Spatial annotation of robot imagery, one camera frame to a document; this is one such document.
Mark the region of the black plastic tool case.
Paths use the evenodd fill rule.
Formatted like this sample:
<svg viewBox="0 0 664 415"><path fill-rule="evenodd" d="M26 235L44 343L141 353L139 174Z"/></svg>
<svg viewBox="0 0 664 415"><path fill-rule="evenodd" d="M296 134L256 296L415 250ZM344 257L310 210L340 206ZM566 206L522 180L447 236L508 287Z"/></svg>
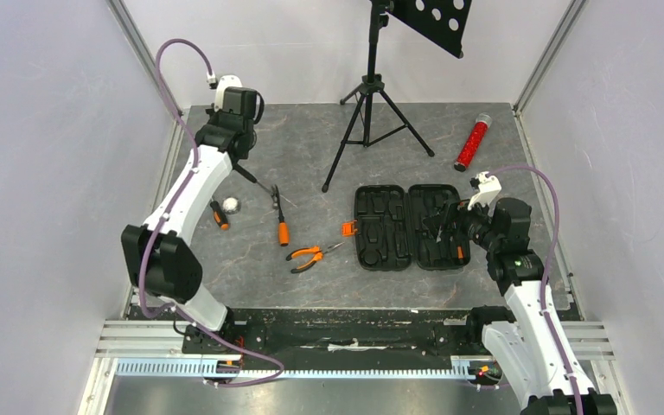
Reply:
<svg viewBox="0 0 664 415"><path fill-rule="evenodd" d="M447 201L458 201L449 184L367 185L356 189L353 219L342 224L341 234L354 239L357 259L368 271L403 271L414 263L425 271L452 271L471 259L467 237L447 229L436 242L428 218ZM462 246L464 263L457 260Z"/></svg>

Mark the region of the claw hammer black handle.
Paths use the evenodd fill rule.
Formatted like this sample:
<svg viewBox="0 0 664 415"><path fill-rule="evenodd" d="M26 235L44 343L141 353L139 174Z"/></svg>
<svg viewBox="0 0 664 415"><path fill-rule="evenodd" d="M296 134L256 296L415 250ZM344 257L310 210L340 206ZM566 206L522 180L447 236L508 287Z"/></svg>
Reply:
<svg viewBox="0 0 664 415"><path fill-rule="evenodd" d="M271 197L272 208L275 210L280 209L279 193L276 185L263 184L253 173L237 163L233 164L233 169L240 173L250 183L260 186Z"/></svg>

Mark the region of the large orange-handled screwdriver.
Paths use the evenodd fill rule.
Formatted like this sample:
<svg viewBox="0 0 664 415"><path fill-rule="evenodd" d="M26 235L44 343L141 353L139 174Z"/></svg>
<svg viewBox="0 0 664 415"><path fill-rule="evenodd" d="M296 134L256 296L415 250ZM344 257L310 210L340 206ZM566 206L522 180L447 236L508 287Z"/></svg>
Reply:
<svg viewBox="0 0 664 415"><path fill-rule="evenodd" d="M278 211L278 242L281 246L288 246L291 238L281 207L281 197L278 186L274 186L274 199Z"/></svg>

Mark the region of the small orange-black precision screwdriver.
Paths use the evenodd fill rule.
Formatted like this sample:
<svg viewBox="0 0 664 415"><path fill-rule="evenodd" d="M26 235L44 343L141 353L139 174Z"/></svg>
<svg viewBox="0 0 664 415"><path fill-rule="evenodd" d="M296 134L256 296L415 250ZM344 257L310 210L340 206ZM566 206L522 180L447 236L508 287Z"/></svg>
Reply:
<svg viewBox="0 0 664 415"><path fill-rule="evenodd" d="M461 264L463 264L463 263L464 263L464 252L463 252L463 248L462 248L462 246L457 246L457 248L456 248L456 252L457 252L457 260L458 260Z"/></svg>

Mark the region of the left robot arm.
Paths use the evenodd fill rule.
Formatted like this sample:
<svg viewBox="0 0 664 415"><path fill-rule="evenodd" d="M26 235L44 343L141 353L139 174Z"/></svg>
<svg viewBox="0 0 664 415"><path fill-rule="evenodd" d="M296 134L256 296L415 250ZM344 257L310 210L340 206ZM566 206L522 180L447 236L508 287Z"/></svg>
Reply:
<svg viewBox="0 0 664 415"><path fill-rule="evenodd" d="M231 350L237 331L225 322L229 308L203 285L203 270L190 248L195 229L216 189L247 159L265 102L254 89L228 86L209 120L189 136L190 156L158 208L140 226L128 225L121 245L131 284L148 318L175 308L203 327L216 353Z"/></svg>

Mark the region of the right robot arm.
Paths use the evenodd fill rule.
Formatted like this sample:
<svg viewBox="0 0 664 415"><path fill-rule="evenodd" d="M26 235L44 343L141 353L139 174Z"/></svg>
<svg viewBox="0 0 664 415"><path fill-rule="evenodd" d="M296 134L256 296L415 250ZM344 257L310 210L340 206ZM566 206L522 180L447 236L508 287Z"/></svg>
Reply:
<svg viewBox="0 0 664 415"><path fill-rule="evenodd" d="M487 269L506 304L474 308L464 339L490 352L508 380L523 414L616 414L578 363L560 323L543 261L530 248L530 205L506 197L494 208L448 200L424 220L436 237L463 238L486 253Z"/></svg>

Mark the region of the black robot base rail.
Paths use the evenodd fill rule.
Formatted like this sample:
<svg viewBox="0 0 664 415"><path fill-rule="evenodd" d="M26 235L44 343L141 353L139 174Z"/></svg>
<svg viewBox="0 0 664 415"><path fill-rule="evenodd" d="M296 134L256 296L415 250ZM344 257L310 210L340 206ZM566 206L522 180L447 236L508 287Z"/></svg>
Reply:
<svg viewBox="0 0 664 415"><path fill-rule="evenodd" d="M487 356L482 330L514 322L502 306L471 310L235 309L215 340L187 327L184 354L243 349L245 370L447 369L453 356Z"/></svg>

